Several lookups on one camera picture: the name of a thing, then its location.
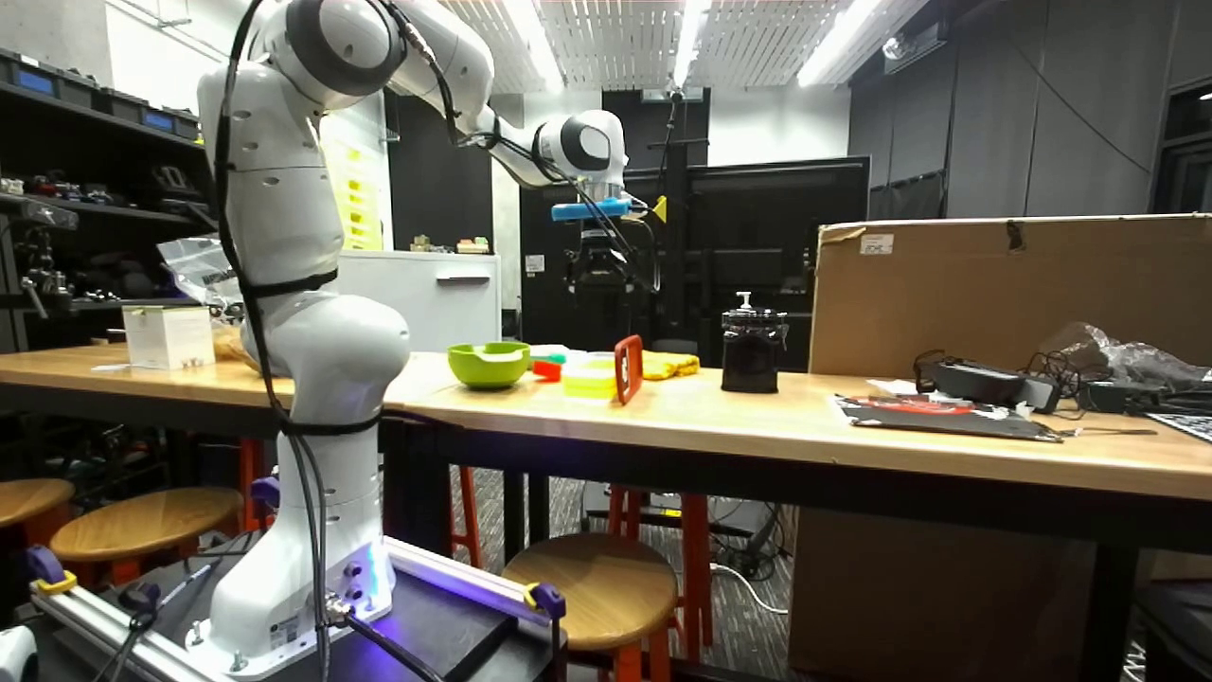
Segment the cardboard box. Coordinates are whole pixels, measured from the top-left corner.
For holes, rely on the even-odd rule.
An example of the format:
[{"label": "cardboard box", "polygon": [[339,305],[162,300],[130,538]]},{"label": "cardboard box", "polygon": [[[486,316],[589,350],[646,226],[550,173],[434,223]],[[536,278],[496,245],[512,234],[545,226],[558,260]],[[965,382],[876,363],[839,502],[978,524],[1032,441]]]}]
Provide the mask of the cardboard box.
[{"label": "cardboard box", "polygon": [[[810,370],[1021,369],[1066,324],[1212,363],[1212,215],[897,219],[816,240]],[[1212,577],[1154,553],[1147,577]],[[1078,678],[1090,542],[799,513],[791,670]]]},{"label": "cardboard box", "polygon": [[791,670],[853,682],[1078,678],[1090,547],[799,516]]},{"label": "cardboard box", "polygon": [[123,361],[132,370],[210,369],[210,316],[203,308],[123,305]]},{"label": "cardboard box", "polygon": [[1212,363],[1212,215],[828,223],[806,369],[912,374],[945,350],[1017,370],[1066,324]]}]

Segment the wires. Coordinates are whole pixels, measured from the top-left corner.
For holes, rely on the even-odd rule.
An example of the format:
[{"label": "wires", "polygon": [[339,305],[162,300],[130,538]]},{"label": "wires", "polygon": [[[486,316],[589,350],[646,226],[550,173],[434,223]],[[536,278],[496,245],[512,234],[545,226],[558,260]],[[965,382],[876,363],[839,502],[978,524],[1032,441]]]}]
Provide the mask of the wires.
[{"label": "wires", "polygon": [[[310,456],[305,441],[291,427],[291,416],[286,416],[282,402],[271,392],[271,351],[269,351],[269,341],[266,341],[266,316],[262,316],[262,305],[255,295],[251,273],[238,260],[233,234],[232,234],[232,215],[227,215],[227,173],[233,171],[232,166],[232,96],[233,96],[238,60],[246,53],[256,8],[262,8],[262,0],[251,0],[251,8],[241,12],[241,19],[233,26],[232,53],[227,53],[218,125],[215,125],[215,215],[218,215],[218,245],[223,245],[223,255],[227,255],[227,260],[233,268],[238,291],[246,300],[246,324],[251,324],[251,335],[255,335],[255,351],[262,361],[266,402],[269,402],[276,423],[282,427],[282,437],[291,444],[291,456],[300,463],[303,513],[305,513],[305,533],[310,533],[310,588],[313,588],[313,595],[323,595],[327,590],[327,527],[316,519],[327,519],[327,502],[323,502],[316,468],[313,468],[313,456]],[[323,656],[323,678],[328,678],[327,605],[323,605],[323,600],[310,600],[310,603],[313,603],[313,646],[316,646],[316,656]]]},{"label": "wires", "polygon": [[731,567],[731,566],[710,566],[710,571],[722,571],[722,577],[737,580],[737,583],[751,590],[751,600],[757,603],[757,610],[775,613],[775,617],[786,617],[786,613],[791,613],[786,605],[765,603],[737,567]]},{"label": "wires", "polygon": [[994,39],[1032,72],[1032,79],[1054,96],[1054,103],[1060,103],[1090,138],[1097,138],[1112,154],[1119,154],[1127,166],[1137,166],[1145,178],[1154,178],[1154,171],[1147,163],[1140,163],[1131,152],[1126,152],[1118,142],[1111,142],[1111,132],[1102,132],[1054,79],[1050,79],[1050,53],[1040,53],[1040,60],[1032,60],[1021,42],[1016,42],[1011,34],[994,29]]},{"label": "wires", "polygon": [[89,682],[121,682],[121,670],[123,670],[123,660],[136,652],[136,646],[141,646],[141,634],[136,630],[130,630],[130,638],[121,642],[121,647],[113,652],[113,660],[104,663],[104,667],[98,667],[94,675],[89,675]]},{"label": "wires", "polygon": [[364,617],[354,617],[352,610],[328,605],[328,617],[335,625],[348,625],[352,634],[367,638],[373,647],[381,647],[390,660],[397,660],[401,667],[410,667],[417,678],[434,682],[441,678],[440,670],[430,670],[419,656],[411,656],[410,647],[401,647],[397,642],[381,638],[373,625],[367,625]]},{"label": "wires", "polygon": [[452,79],[445,79],[445,72],[440,68],[440,58],[430,53],[430,46],[429,46],[429,39],[417,29],[417,23],[410,23],[410,19],[401,19],[401,17],[393,12],[397,4],[390,4],[390,0],[386,0],[386,4],[373,0],[373,4],[393,19],[393,26],[401,29],[401,39],[419,51],[419,58],[425,58],[425,63],[429,63],[429,72],[434,75],[440,96],[441,96],[445,132],[452,132],[452,142],[458,143],[458,129],[455,129],[458,109],[455,109]]}]

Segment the green bowl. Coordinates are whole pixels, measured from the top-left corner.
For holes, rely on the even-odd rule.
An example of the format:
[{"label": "green bowl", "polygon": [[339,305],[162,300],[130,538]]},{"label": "green bowl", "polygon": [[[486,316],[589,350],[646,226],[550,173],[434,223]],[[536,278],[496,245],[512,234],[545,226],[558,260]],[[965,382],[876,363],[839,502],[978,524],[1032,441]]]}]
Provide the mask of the green bowl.
[{"label": "green bowl", "polygon": [[529,369],[525,341],[452,344],[445,363],[468,392],[507,392]]}]

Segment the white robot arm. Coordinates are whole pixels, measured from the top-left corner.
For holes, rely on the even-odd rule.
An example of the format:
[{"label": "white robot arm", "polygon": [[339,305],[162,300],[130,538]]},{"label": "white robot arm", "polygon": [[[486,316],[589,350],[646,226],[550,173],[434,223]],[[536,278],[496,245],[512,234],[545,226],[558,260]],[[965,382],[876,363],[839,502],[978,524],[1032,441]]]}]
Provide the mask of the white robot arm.
[{"label": "white robot arm", "polygon": [[617,215],[630,204],[617,118],[589,109],[535,132],[512,129],[489,105],[486,42],[434,0],[271,0],[255,34],[233,79],[215,72],[202,85],[209,154],[227,186],[232,257],[246,308],[256,308],[251,320],[262,320],[255,339],[266,350],[251,350],[294,380],[286,432],[276,441],[276,524],[223,577],[210,617],[189,638],[198,660],[238,678],[305,656],[310,634],[323,634],[316,600],[377,617],[393,590],[373,415],[410,361],[410,326],[390,308],[327,291],[339,219],[313,120],[393,86],[434,105],[458,143],[486,147],[518,181],[572,181],[595,214]]},{"label": "white robot arm", "polygon": [[486,147],[521,186],[572,181],[587,200],[623,199],[619,125],[607,109],[529,132],[493,105],[493,53],[434,0],[286,0],[266,23],[266,58],[327,113],[377,86],[452,118],[455,143]]}]

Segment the black cabinet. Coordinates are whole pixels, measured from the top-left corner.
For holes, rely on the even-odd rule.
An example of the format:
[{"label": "black cabinet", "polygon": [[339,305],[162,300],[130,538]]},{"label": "black cabinet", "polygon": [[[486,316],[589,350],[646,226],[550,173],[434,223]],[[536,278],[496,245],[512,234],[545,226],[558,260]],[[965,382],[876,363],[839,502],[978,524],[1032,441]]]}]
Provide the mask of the black cabinet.
[{"label": "black cabinet", "polygon": [[121,326],[121,300],[178,300],[155,244],[209,233],[189,132],[117,92],[0,79],[0,350],[80,344]]}]

